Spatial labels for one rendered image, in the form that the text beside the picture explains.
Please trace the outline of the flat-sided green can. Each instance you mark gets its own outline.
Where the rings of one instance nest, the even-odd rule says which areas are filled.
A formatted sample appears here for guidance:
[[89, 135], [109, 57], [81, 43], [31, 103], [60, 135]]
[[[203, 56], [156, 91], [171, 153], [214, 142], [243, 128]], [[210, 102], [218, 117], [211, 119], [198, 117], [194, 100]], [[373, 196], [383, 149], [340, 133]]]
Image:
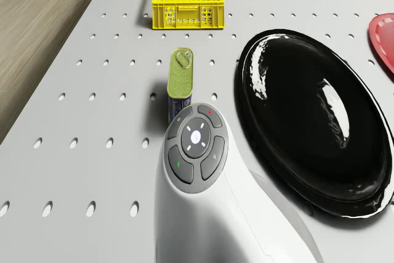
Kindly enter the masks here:
[[169, 123], [191, 104], [193, 89], [193, 52], [178, 47], [171, 54], [167, 81]]

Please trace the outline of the black plate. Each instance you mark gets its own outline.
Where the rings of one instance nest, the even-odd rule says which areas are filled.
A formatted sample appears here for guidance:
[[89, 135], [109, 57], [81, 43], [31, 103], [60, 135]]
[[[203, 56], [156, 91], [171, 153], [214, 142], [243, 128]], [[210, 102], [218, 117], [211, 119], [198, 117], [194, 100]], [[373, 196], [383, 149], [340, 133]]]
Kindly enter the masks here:
[[367, 218], [394, 196], [394, 136], [349, 64], [296, 31], [255, 35], [236, 97], [257, 152], [299, 195], [330, 214]]

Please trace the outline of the red plate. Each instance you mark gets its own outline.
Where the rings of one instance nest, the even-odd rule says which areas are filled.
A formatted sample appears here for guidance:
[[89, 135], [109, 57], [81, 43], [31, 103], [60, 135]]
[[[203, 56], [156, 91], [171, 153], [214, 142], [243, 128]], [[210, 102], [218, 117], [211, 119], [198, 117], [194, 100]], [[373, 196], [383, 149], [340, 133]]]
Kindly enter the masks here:
[[369, 22], [369, 37], [379, 57], [394, 74], [394, 13], [375, 16]]

